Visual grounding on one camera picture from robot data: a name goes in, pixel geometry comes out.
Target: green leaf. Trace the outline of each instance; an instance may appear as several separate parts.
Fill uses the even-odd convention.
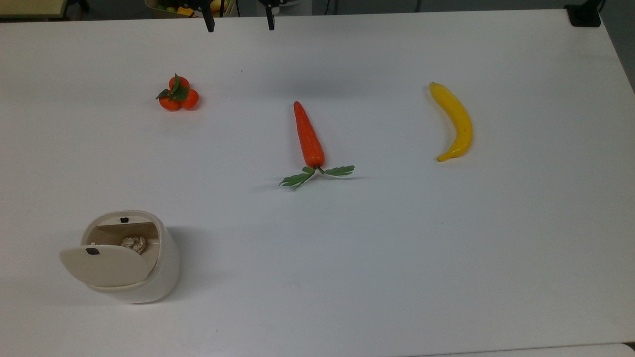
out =
[[[306,172],[306,170],[304,170],[304,168],[302,169],[302,171],[304,171],[305,173],[300,173],[298,175],[293,175],[293,176],[289,176],[289,177],[283,178],[282,182],[280,182],[280,184],[278,184],[278,186],[280,186],[280,185],[286,186],[286,187],[295,186],[293,188],[295,190],[298,187],[300,187],[300,185],[302,185],[304,182],[309,180],[311,178],[311,176],[313,176],[313,174],[315,173],[315,170],[313,170],[313,172],[311,172],[311,173]]]
[[[178,87],[181,86],[181,79],[174,73],[174,86],[172,87],[172,93],[178,90]]]
[[[177,90],[172,88],[172,94],[170,95],[170,100],[176,100],[177,102],[183,102],[187,98],[187,94],[190,92],[190,87],[178,87]]]
[[[159,93],[159,95],[155,99],[159,99],[161,97],[165,97],[168,94],[170,94],[170,90],[166,88],[166,89],[162,90],[161,93]]]
[[[324,171],[325,175],[329,175],[329,176],[348,176],[350,175],[353,170],[355,170],[355,166],[350,165],[350,166],[341,166],[341,167],[336,167],[336,168],[330,168],[326,171]]]

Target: floor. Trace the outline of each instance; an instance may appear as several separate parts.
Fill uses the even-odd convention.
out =
[[[79,6],[69,9],[71,17],[82,20],[150,19],[144,0],[88,0],[91,10],[79,13]],[[238,0],[242,16],[257,16],[257,0]],[[312,1],[314,15],[331,15],[337,2],[338,14],[411,12],[417,0],[303,0]],[[421,11],[473,11],[560,9],[564,5],[580,4],[584,0],[422,0]],[[607,0],[602,18],[622,61],[631,86],[635,88],[635,0]]]

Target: carrot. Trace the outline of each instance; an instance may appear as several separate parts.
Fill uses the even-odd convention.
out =
[[[324,166],[324,151],[309,121],[309,117],[299,102],[293,103],[293,111],[295,112],[295,124],[298,127],[298,138],[300,138],[302,155],[304,155],[304,162],[307,166],[302,168],[302,173],[285,177],[278,186],[293,187],[295,190],[311,177],[314,177],[316,172],[334,177],[350,175],[355,169],[353,165],[330,168],[328,170],[322,169]]]
[[[295,112],[295,124],[298,126],[298,138],[304,162],[313,169],[324,166],[324,150],[322,150],[322,145],[319,143],[318,136],[313,130],[302,104],[300,102],[293,103],[293,111]]]

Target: orange carrot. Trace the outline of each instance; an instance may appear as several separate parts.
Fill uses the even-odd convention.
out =
[[[298,126],[298,138],[300,147],[304,155],[304,162],[310,168],[320,168],[324,166],[324,151],[320,145],[318,136],[309,121],[307,113],[300,102],[293,103],[295,112],[295,124]]]

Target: fruit basket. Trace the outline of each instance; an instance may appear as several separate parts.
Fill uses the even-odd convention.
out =
[[[153,18],[190,18],[203,17],[199,11],[183,9],[179,7],[178,0],[145,0],[145,5],[150,9]],[[212,1],[211,10],[214,17],[220,16],[220,0]],[[225,12],[223,17],[237,17],[236,0],[225,0]]]

